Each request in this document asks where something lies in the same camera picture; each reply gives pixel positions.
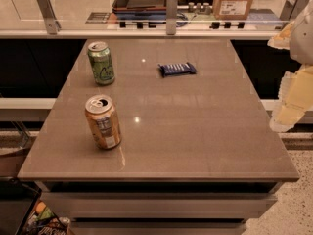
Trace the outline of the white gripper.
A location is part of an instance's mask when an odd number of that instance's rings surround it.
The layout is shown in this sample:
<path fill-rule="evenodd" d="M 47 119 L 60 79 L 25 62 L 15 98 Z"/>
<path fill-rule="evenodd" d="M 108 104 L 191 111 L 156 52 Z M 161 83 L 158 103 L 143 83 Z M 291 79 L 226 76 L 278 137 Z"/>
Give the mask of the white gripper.
<path fill-rule="evenodd" d="M 274 49 L 289 50 L 291 58 L 305 64 L 296 72 L 286 71 L 275 103 L 270 128 L 286 132 L 303 118 L 313 106 L 313 1 L 289 22 L 267 45 Z"/>

